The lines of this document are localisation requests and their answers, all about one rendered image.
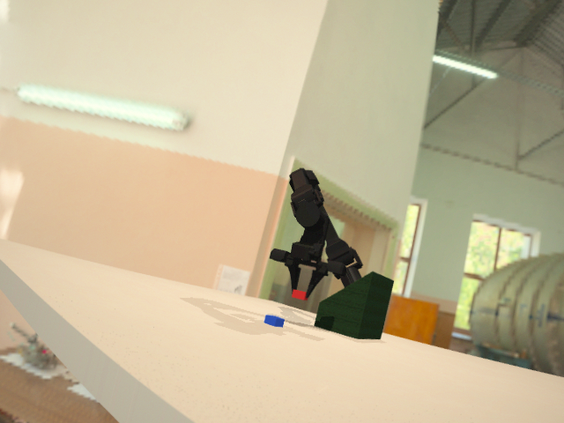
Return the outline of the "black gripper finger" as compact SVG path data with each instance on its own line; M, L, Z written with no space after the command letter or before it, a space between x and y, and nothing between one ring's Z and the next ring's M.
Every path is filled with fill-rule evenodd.
M318 283L320 282L323 276L328 276L328 274L325 273L324 271L313 270L312 278L308 286L308 291L306 296L307 299L309 298L311 293L315 290L316 286L318 285Z
M297 290L299 277L300 277L300 273L301 273L301 268L296 267L294 265L286 264L286 263L285 263L285 266L288 267L288 270L289 270L290 275L291 275L292 292L293 292L293 289Z

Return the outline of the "red block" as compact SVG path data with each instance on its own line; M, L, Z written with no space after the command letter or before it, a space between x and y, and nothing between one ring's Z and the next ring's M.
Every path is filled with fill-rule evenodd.
M307 296L306 292L302 292L302 291L293 289L293 295L292 295L293 298L296 298L296 299L299 299L299 300L307 300L306 296Z

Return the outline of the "blue toy brick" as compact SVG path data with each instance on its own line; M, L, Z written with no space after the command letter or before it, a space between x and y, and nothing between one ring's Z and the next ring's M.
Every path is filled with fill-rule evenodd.
M273 315L265 315L263 320L264 323L267 323L274 327L281 327L281 328L283 328L284 321L285 321L284 318L279 318Z

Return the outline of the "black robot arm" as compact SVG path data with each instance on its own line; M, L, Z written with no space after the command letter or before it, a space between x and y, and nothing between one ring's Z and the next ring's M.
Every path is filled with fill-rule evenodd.
M349 286L351 283L361 279L359 269L362 262L356 251L352 247L342 241L332 225L330 218L323 207L323 195L318 186L317 180L312 170L299 168L290 175L290 185L293 190L291 195L291 206L293 215L298 223L305 228L304 233L319 234L326 237L326 254L329 259L327 261L336 261L347 266L354 262L357 263L346 267L345 277L336 275L337 279L341 279L343 286ZM302 239L303 238L303 239ZM307 238L301 237L300 241L294 242L292 245L290 257L297 257L304 261L311 259L318 261L323 255L323 244L314 240L314 243L306 242Z

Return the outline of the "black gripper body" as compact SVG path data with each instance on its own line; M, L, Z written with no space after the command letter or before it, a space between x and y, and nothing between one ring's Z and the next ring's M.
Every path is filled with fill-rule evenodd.
M320 242L319 244L323 244L323 247L325 246L326 237L321 236L319 234L304 233L301 237L307 238L306 242L314 243L314 240L317 240ZM330 271L333 274L345 277L346 266L343 263L336 261L329 261L328 263L324 263L322 262L321 257L318 258L317 262L313 259L311 259L310 261L304 261L297 257L295 258L290 257L290 255L291 253L289 253L288 251L281 249L273 249L270 255L270 259L277 262L294 265L296 267L299 267L299 265L302 264L302 265L314 267L316 268L317 271L324 271L325 273L328 273L328 271ZM316 263L312 263L311 261L315 261Z

